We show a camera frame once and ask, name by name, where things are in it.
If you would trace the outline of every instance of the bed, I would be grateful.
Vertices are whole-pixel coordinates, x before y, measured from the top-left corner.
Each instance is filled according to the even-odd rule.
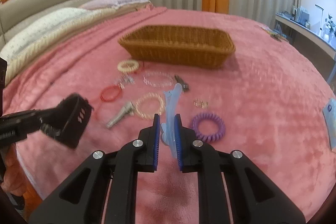
[[[43,15],[87,1],[10,0],[0,6],[1,45]],[[97,107],[101,90],[119,76],[117,64],[130,58],[118,39],[151,24],[219,28],[230,34],[236,53],[219,70],[146,62],[144,71],[178,74],[186,80],[190,92],[183,94],[177,107],[183,124],[187,126],[201,112],[193,103],[195,98],[208,101],[208,111],[226,123],[226,134],[213,143],[215,149],[243,151],[310,220],[336,182],[336,157],[330,151],[322,114],[334,94],[312,63],[289,43],[271,38],[258,22],[143,3],[105,11],[32,51],[24,62],[9,65],[4,113],[53,107],[72,92]],[[111,130],[105,127],[126,101],[169,89],[145,85],[141,74],[134,80],[135,85],[125,87],[120,99],[100,107],[75,151],[40,132],[17,144],[19,161],[42,198],[93,151],[118,150],[151,125],[135,116]],[[209,124],[202,129],[214,128]],[[136,222],[198,223],[197,192],[196,175],[181,174],[169,148],[161,145],[158,171],[139,174]]]

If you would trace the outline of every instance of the pink pillow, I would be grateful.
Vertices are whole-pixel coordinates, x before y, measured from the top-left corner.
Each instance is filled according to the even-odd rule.
[[[133,3],[146,3],[150,2],[149,0],[91,0],[80,8],[87,9],[87,10],[95,10],[101,8],[118,8],[126,4],[133,4]]]

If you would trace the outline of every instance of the light blue object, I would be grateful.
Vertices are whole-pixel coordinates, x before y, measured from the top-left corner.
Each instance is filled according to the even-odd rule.
[[[331,98],[323,108],[323,115],[327,123],[331,150],[336,152],[336,100],[334,98]]]
[[[182,85],[177,83],[173,90],[164,92],[166,96],[166,123],[161,124],[162,141],[169,145],[171,154],[177,158],[176,143],[175,143],[175,109],[182,93]]]

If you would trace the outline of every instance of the vase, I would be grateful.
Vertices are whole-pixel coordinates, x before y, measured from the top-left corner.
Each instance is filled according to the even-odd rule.
[[[328,39],[329,44],[331,44],[331,40],[334,38],[334,36],[335,36],[334,32],[329,33],[329,39]]]

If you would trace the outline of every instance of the pillow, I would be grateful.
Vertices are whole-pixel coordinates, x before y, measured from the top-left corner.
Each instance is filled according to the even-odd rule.
[[[149,0],[91,0],[80,8],[87,10],[94,10],[100,8],[119,8],[123,5],[133,4],[133,3],[145,3],[150,2]]]
[[[41,17],[9,40],[0,51],[0,57],[9,64],[12,59],[16,58],[16,56],[31,43],[62,24],[87,13],[89,13],[89,11],[85,9],[62,8]]]

